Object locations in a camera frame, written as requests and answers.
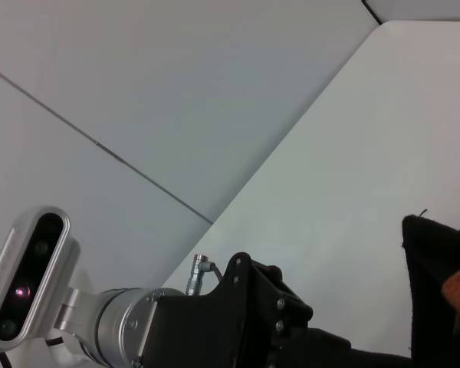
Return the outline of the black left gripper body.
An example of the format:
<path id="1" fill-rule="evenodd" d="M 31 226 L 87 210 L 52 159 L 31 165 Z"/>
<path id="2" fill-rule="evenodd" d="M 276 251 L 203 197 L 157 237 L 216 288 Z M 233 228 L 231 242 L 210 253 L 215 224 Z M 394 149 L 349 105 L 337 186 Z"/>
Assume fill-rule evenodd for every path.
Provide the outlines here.
<path id="1" fill-rule="evenodd" d="M 143 368 L 265 368 L 273 327 L 258 311 L 279 269 L 234 255 L 221 282 L 206 295 L 157 301 Z"/>

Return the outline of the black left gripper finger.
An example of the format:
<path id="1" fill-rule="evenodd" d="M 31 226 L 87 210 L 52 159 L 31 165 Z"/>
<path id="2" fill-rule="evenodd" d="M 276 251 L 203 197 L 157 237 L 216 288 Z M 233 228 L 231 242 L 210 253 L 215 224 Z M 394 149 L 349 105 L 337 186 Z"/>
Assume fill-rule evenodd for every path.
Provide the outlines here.
<path id="1" fill-rule="evenodd" d="M 281 269 L 251 263 L 251 368 L 333 368 L 349 353 L 349 342 L 309 328 L 313 309 L 282 279 Z"/>

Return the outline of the black canvas bag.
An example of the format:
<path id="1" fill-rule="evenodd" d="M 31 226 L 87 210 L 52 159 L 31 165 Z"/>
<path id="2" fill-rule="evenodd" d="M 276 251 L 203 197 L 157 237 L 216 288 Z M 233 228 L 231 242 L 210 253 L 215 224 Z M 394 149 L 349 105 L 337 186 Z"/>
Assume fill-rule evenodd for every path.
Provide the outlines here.
<path id="1" fill-rule="evenodd" d="M 460 229 L 402 221 L 412 300 L 410 356 L 348 348 L 328 368 L 460 368 Z"/>

